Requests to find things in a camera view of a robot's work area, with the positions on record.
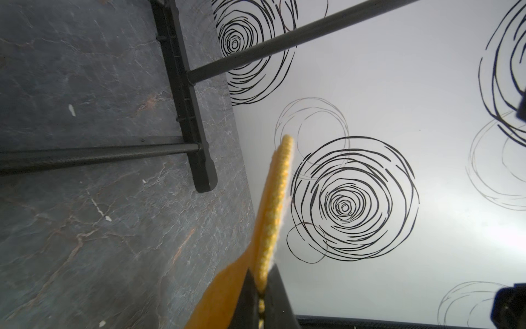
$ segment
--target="yellow sponge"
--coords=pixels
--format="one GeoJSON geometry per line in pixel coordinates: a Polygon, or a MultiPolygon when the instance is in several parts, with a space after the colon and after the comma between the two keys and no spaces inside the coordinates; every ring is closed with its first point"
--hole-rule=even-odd
{"type": "Polygon", "coordinates": [[[185,329],[226,329],[234,314],[247,269],[254,276],[258,291],[265,291],[284,213],[293,143],[292,137],[285,135],[272,156],[256,225],[246,251],[212,280],[185,329]]]}

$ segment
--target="gray marble surface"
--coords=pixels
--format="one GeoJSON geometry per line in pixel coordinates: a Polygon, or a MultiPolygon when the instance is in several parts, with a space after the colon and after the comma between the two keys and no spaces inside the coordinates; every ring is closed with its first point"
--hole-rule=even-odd
{"type": "MultiPolygon", "coordinates": [[[[177,3],[190,65],[220,58],[210,1],[177,3]]],[[[147,0],[1,2],[0,149],[178,140],[155,34],[147,0]]],[[[196,92],[212,192],[186,155],[0,178],[0,327],[184,326],[254,223],[225,76],[196,92]]]]}

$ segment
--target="black plastic bracket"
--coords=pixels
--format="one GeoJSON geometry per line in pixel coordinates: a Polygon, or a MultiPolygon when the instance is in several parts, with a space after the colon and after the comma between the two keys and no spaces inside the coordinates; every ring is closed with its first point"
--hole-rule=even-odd
{"type": "Polygon", "coordinates": [[[259,314],[260,296],[254,277],[247,270],[228,329],[262,329],[259,327],[260,318],[264,320],[264,329],[301,329],[292,312],[276,265],[268,273],[267,287],[262,297],[265,300],[265,310],[263,314],[259,314]]]}
{"type": "Polygon", "coordinates": [[[185,143],[199,144],[199,151],[188,153],[194,184],[198,192],[209,192],[217,185],[217,172],[208,151],[196,93],[186,78],[190,67],[179,22],[179,10],[174,0],[166,1],[165,5],[159,1],[151,1],[151,8],[183,140],[185,143]]]}

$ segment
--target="white surface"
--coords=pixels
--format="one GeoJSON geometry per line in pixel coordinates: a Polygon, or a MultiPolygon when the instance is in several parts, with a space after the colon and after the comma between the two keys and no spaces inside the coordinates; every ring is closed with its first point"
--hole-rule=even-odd
{"type": "MultiPolygon", "coordinates": [[[[319,1],[297,3],[299,25],[320,18],[308,10],[319,1]]],[[[355,3],[330,0],[329,14],[355,3]]],[[[260,102],[234,107],[255,209],[276,122],[287,104],[304,97],[334,104],[351,136],[395,147],[416,177],[416,225],[389,254],[306,264],[291,254],[282,234],[276,262],[296,314],[437,324],[441,300],[463,282],[526,281],[526,212],[489,202],[466,170],[473,139],[491,121],[479,93],[479,61],[514,3],[422,0],[370,19],[298,46],[279,88],[260,102]]],[[[321,136],[328,129],[323,120],[311,128],[321,136]]],[[[524,162],[516,163],[524,156],[514,159],[516,170],[524,169],[524,162]]],[[[292,226],[289,214],[282,233],[292,226]]],[[[470,323],[492,327],[485,314],[470,323]]],[[[447,324],[466,326],[453,313],[447,324]]]]}

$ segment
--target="black plastic part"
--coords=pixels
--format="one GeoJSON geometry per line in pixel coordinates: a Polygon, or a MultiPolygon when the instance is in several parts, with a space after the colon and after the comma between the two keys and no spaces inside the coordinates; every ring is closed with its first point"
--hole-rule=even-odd
{"type": "Polygon", "coordinates": [[[523,93],[521,104],[517,109],[517,118],[526,122],[526,90],[523,93]]]}
{"type": "Polygon", "coordinates": [[[197,143],[180,143],[0,152],[0,175],[198,151],[197,143]]]}
{"type": "Polygon", "coordinates": [[[268,273],[265,289],[265,329],[301,329],[276,265],[268,273]]]}
{"type": "Polygon", "coordinates": [[[526,283],[497,292],[491,320],[498,329],[526,328],[526,283]]]}
{"type": "Polygon", "coordinates": [[[199,151],[188,153],[194,184],[198,192],[209,192],[217,185],[217,173],[208,151],[196,93],[186,78],[189,65],[179,22],[179,10],[174,0],[167,0],[165,6],[159,1],[150,3],[183,140],[200,145],[199,151]]]}
{"type": "Polygon", "coordinates": [[[303,329],[467,329],[433,324],[308,315],[298,315],[297,319],[303,329]]]}
{"type": "Polygon", "coordinates": [[[257,329],[259,324],[258,301],[259,296],[254,277],[247,270],[228,329],[257,329]]]}
{"type": "Polygon", "coordinates": [[[199,81],[230,71],[231,69],[257,61],[319,38],[356,23],[403,7],[418,0],[367,0],[356,6],[337,12],[310,24],[296,28],[270,40],[259,43],[236,54],[206,64],[188,72],[188,81],[195,85],[199,81]]]}

